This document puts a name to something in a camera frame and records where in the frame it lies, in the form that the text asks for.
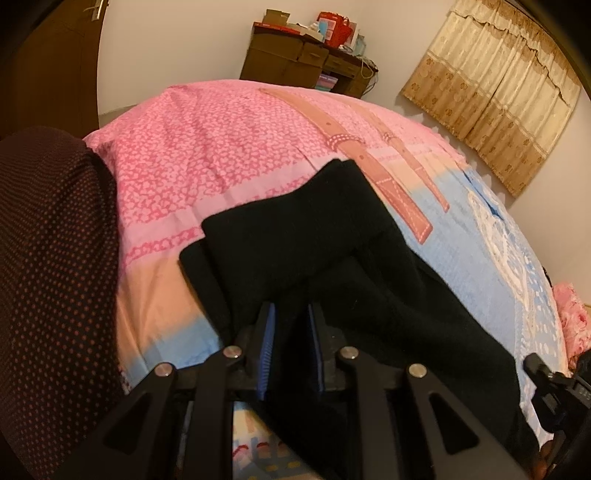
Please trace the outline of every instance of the polka dot chair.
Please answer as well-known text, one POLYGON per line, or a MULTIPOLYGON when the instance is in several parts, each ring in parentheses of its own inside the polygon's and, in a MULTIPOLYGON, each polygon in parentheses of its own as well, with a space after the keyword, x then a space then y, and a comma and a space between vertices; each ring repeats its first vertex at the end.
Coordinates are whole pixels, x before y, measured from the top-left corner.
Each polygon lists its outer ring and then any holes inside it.
POLYGON ((0 142, 0 478, 50 478, 123 396, 117 224, 115 181, 82 140, 0 142))

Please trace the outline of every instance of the bed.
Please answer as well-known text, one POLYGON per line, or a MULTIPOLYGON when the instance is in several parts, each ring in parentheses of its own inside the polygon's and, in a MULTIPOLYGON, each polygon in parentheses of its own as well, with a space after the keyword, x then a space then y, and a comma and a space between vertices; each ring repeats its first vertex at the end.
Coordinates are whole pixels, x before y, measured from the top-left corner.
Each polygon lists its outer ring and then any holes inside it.
MULTIPOLYGON (((186 367, 220 348, 178 266, 202 220, 352 158, 408 245, 513 354, 521 407, 548 439, 521 362, 537 352, 567 372, 550 285, 502 203, 432 130, 341 95, 221 80, 170 87, 85 141, 118 188, 117 336, 131 387, 162 361, 186 367)), ((234 478, 316 478, 246 405, 235 407, 233 448, 234 478)))

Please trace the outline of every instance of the pink pillow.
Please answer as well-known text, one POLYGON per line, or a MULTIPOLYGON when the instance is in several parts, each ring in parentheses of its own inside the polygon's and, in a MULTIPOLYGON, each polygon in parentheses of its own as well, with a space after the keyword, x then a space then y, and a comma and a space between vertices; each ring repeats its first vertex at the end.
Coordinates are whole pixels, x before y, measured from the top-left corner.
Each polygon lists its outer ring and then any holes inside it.
POLYGON ((574 372, 579 356, 591 349, 591 319, 572 283, 559 283, 552 292, 564 333, 569 369, 574 372))

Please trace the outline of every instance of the metal rivet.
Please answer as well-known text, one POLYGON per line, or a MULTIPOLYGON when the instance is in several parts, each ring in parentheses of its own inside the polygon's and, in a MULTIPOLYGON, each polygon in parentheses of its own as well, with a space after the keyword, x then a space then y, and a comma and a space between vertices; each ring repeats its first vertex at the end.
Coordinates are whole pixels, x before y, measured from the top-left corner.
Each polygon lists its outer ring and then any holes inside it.
POLYGON ((223 354, 227 358, 238 358, 242 355, 242 349, 239 346, 230 345, 223 350, 223 354))
POLYGON ((427 367, 421 364, 412 364, 408 367, 408 373, 415 378, 422 378, 427 375, 427 367))
POLYGON ((359 350, 354 346, 344 346, 340 350, 340 355, 347 360, 355 360, 359 356, 359 350))
POLYGON ((159 377, 167 377, 173 372, 173 366, 171 364, 164 362, 162 364, 156 365, 156 368, 154 368, 154 372, 159 377))

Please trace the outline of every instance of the curtain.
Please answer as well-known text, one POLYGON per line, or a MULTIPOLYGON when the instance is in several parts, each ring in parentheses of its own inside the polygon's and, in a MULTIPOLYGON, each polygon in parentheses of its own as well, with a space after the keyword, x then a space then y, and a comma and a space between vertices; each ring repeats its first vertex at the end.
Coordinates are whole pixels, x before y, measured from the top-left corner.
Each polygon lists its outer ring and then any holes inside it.
POLYGON ((580 82, 504 0, 458 0, 402 94, 474 148, 515 197, 554 148, 580 82))

